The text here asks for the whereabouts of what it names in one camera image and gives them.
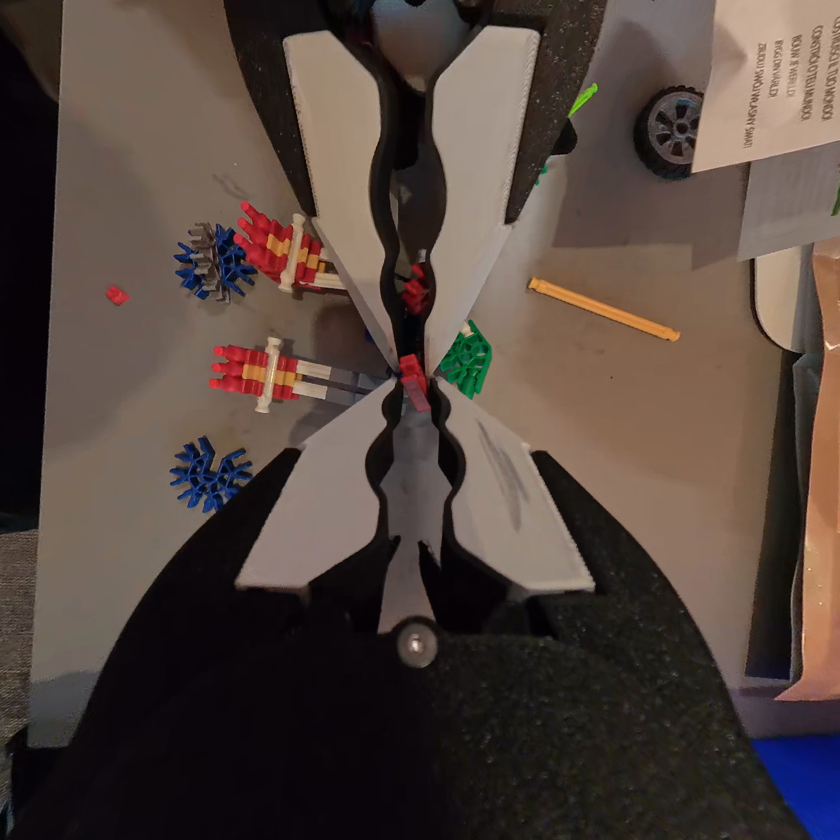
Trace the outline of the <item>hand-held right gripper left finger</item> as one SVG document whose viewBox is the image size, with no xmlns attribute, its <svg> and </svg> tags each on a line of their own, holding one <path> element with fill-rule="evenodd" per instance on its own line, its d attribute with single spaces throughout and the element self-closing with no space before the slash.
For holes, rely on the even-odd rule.
<svg viewBox="0 0 840 840">
<path fill-rule="evenodd" d="M 302 589 L 387 537 L 382 482 L 402 411 L 403 387 L 388 380 L 303 443 L 237 587 Z"/>
</svg>

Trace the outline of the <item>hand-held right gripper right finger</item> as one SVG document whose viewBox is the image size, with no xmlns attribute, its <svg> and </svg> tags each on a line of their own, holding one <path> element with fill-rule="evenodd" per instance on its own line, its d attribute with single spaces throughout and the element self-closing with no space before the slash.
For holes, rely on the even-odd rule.
<svg viewBox="0 0 840 840">
<path fill-rule="evenodd" d="M 429 399 L 451 546 L 523 595 L 593 592 L 530 445 L 446 381 L 430 385 Z"/>
</svg>

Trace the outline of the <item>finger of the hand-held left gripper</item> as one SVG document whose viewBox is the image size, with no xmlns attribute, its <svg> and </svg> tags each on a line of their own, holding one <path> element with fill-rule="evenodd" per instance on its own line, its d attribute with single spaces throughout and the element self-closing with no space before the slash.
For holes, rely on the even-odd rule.
<svg viewBox="0 0 840 840">
<path fill-rule="evenodd" d="M 315 206 L 313 223 L 386 362 L 395 369 L 403 305 L 391 178 L 396 89 L 384 64 L 328 30 L 283 40 Z"/>
<path fill-rule="evenodd" d="M 438 76 L 431 132 L 446 187 L 429 256 L 435 300 L 424 328 L 433 374 L 456 339 L 506 243 L 515 172 L 540 34 L 486 26 Z"/>
</svg>

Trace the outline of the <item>multicolour toy construction model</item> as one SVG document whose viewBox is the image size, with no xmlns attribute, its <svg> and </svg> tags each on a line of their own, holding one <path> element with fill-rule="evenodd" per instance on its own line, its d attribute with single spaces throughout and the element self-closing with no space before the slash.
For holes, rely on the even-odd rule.
<svg viewBox="0 0 840 840">
<path fill-rule="evenodd" d="M 282 339 L 272 338 L 263 350 L 233 344 L 217 346 L 214 353 L 220 361 L 213 365 L 217 377 L 209 382 L 210 386 L 253 396 L 257 413 L 267 414 L 275 403 L 294 402 L 300 397 L 352 406 L 384 383 L 380 377 L 288 355 L 282 345 Z M 463 322 L 438 369 L 446 383 L 473 398 L 485 384 L 491 358 L 489 341 L 468 320 Z"/>
</svg>

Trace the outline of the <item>red fan-shaped toy connector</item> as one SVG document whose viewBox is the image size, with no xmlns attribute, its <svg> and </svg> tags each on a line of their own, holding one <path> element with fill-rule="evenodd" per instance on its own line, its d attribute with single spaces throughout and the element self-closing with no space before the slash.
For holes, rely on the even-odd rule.
<svg viewBox="0 0 840 840">
<path fill-rule="evenodd" d="M 403 390 L 419 413 L 432 410 L 428 400 L 428 383 L 424 367 L 414 353 L 399 358 L 400 379 Z"/>
</svg>

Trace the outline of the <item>blue snowflake toy connector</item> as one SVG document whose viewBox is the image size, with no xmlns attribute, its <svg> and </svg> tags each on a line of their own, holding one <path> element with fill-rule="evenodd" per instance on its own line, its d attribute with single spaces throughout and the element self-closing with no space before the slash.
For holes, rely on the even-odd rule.
<svg viewBox="0 0 840 840">
<path fill-rule="evenodd" d="M 175 458 L 170 486 L 179 489 L 177 499 L 187 508 L 204 515 L 222 510 L 254 477 L 246 448 L 234 449 L 218 458 L 207 436 L 185 444 Z"/>
</svg>

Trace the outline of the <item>red yellow toy leg assembly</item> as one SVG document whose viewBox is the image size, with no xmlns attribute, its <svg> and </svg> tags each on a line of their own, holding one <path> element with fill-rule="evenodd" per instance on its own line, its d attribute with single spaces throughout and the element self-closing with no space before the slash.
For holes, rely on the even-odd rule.
<svg viewBox="0 0 840 840">
<path fill-rule="evenodd" d="M 344 294 L 346 288 L 329 249 L 299 213 L 283 225 L 244 201 L 234 243 L 250 265 L 288 294 L 314 292 Z"/>
</svg>

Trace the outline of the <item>black toy wheel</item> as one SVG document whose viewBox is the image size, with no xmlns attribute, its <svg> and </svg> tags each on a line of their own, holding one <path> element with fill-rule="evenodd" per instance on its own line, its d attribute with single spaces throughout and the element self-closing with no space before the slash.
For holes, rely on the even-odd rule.
<svg viewBox="0 0 840 840">
<path fill-rule="evenodd" d="M 693 87 L 668 87 L 654 94 L 633 125 L 633 146 L 644 167 L 664 181 L 690 177 L 703 94 Z"/>
</svg>

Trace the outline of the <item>blue and grey snowflake connectors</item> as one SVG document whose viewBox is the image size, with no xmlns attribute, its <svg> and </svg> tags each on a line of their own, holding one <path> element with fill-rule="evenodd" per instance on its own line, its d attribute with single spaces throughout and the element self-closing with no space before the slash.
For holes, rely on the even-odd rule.
<svg viewBox="0 0 840 840">
<path fill-rule="evenodd" d="M 234 296 L 244 297 L 256 284 L 257 268 L 235 242 L 235 231 L 221 224 L 201 222 L 187 232 L 188 242 L 179 242 L 174 260 L 175 276 L 182 288 L 201 301 L 229 304 Z"/>
</svg>

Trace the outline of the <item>white instruction leaflet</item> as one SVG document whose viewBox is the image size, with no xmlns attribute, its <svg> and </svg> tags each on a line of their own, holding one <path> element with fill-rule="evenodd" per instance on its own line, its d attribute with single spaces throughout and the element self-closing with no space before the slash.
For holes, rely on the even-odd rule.
<svg viewBox="0 0 840 840">
<path fill-rule="evenodd" d="M 838 74 L 838 1 L 717 1 L 693 171 L 838 141 Z"/>
</svg>

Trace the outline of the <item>long orange toy rod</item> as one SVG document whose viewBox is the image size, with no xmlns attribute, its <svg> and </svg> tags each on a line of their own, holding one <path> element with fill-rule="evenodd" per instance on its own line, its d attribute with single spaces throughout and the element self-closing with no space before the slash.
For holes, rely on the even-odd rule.
<svg viewBox="0 0 840 840">
<path fill-rule="evenodd" d="M 528 289 L 547 298 L 561 301 L 572 307 L 593 313 L 612 322 L 617 322 L 630 329 L 654 336 L 659 340 L 676 342 L 680 338 L 680 332 L 677 330 L 639 317 L 631 312 L 596 301 L 579 292 L 565 289 L 537 277 L 530 279 Z"/>
</svg>

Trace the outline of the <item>orange printed plastic bag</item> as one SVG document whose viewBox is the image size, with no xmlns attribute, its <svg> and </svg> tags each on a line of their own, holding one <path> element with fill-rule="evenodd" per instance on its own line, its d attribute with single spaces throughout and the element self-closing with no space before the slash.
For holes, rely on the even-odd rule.
<svg viewBox="0 0 840 840">
<path fill-rule="evenodd" d="M 820 351 L 758 325 L 781 356 L 746 673 L 781 707 L 838 705 L 838 237 L 812 246 Z"/>
</svg>

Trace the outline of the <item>person's dark clothed legs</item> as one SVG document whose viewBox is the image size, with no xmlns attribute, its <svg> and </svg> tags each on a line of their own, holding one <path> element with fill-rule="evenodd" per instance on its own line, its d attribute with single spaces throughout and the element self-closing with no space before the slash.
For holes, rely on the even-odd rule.
<svg viewBox="0 0 840 840">
<path fill-rule="evenodd" d="M 58 106 L 1 35 L 1 531 L 38 525 Z"/>
</svg>

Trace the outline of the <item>blue plastic bin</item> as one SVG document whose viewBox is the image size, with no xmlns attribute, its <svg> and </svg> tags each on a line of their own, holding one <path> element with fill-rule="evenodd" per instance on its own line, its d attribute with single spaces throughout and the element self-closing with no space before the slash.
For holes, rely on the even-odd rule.
<svg viewBox="0 0 840 840">
<path fill-rule="evenodd" d="M 754 739 L 785 801 L 814 839 L 839 838 L 839 735 Z"/>
</svg>

